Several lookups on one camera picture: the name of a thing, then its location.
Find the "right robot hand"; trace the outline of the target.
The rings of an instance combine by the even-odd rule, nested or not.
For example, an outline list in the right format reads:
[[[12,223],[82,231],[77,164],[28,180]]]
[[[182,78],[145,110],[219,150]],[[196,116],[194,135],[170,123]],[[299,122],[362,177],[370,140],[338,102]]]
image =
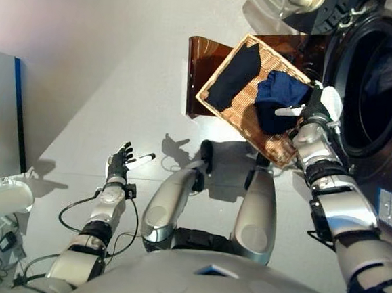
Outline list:
[[[317,81],[306,104],[278,108],[275,111],[275,115],[301,117],[305,120],[317,116],[322,117],[326,123],[337,125],[339,124],[342,111],[342,99],[336,88],[333,86],[323,86]]]

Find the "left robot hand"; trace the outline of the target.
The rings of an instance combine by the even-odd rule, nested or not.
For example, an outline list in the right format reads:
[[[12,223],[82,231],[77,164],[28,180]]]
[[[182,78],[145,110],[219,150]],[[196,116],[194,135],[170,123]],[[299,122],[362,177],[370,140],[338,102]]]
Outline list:
[[[133,147],[131,142],[123,144],[116,153],[108,157],[106,163],[106,181],[112,182],[115,179],[127,182],[127,173],[134,169],[144,166],[148,162],[153,161],[156,155],[153,153],[135,157],[133,155]]]

